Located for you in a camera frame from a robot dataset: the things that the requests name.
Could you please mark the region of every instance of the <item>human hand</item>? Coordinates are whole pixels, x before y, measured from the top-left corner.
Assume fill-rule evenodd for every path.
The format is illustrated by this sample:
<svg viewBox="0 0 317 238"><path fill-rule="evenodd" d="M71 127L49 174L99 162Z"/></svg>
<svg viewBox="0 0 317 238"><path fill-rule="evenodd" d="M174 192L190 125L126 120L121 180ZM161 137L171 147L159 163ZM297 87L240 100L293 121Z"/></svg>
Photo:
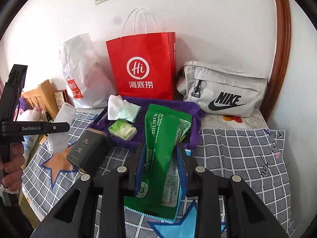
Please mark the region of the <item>human hand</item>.
<svg viewBox="0 0 317 238"><path fill-rule="evenodd" d="M3 162L0 160L0 170L4 170L8 173L8 175L2 179L2 184L4 187L8 187L10 191L14 192L22 185L23 170L21 169L21 166L23 166L25 162L23 156L23 144L14 144L12 147L12 153L14 158L10 162L3 164Z"/></svg>

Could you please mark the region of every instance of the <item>bag zipper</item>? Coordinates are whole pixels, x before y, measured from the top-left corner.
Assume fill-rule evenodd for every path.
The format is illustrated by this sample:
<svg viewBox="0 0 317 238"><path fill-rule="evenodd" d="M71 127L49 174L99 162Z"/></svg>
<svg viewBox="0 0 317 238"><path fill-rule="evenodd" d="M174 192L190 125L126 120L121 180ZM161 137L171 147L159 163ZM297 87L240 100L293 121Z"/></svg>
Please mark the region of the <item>bag zipper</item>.
<svg viewBox="0 0 317 238"><path fill-rule="evenodd" d="M191 93L191 96L200 98L200 84L202 80L198 80L197 86L194 88L193 92Z"/></svg>

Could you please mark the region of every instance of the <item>wooden headboard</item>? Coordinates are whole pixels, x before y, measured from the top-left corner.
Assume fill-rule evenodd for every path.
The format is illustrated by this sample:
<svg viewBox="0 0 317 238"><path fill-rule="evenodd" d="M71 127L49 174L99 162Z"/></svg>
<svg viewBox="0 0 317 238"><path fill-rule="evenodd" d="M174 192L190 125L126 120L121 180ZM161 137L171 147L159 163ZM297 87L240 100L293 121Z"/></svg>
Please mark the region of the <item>wooden headboard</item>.
<svg viewBox="0 0 317 238"><path fill-rule="evenodd" d="M37 88L21 93L30 108L40 106L55 119L58 108L54 97L55 90L49 80L43 81Z"/></svg>
<svg viewBox="0 0 317 238"><path fill-rule="evenodd" d="M260 111L267 122L280 94L291 49L291 10L288 0L275 0L276 4L276 50L272 73Z"/></svg>

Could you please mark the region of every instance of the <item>white tissue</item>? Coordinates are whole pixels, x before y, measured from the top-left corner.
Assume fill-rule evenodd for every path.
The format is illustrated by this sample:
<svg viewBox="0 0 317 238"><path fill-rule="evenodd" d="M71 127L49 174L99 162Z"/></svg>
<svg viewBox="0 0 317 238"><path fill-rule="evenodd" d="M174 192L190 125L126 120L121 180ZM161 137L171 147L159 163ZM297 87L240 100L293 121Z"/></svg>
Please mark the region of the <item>white tissue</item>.
<svg viewBox="0 0 317 238"><path fill-rule="evenodd" d="M54 122L68 122L71 126L76 109L69 103L63 104ZM48 138L47 148L51 154L57 154L67 149L69 140L68 132L51 133Z"/></svg>
<svg viewBox="0 0 317 238"><path fill-rule="evenodd" d="M122 100L121 96L110 95L108 100L108 120L125 119L135 122L141 107Z"/></svg>

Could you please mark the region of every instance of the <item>nike logo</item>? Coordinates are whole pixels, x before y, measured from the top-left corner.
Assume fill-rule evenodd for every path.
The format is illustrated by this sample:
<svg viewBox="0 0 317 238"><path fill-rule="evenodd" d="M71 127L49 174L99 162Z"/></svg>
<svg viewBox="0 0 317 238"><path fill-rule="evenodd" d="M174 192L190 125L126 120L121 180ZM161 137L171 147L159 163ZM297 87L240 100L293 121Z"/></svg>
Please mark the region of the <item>nike logo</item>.
<svg viewBox="0 0 317 238"><path fill-rule="evenodd" d="M241 96L239 95L220 92L219 96L210 102L210 104L208 105L208 108L211 111L219 111L219 110L246 105L246 104L237 105L237 102L239 101L240 98ZM223 104L225 106L216 106L215 103Z"/></svg>

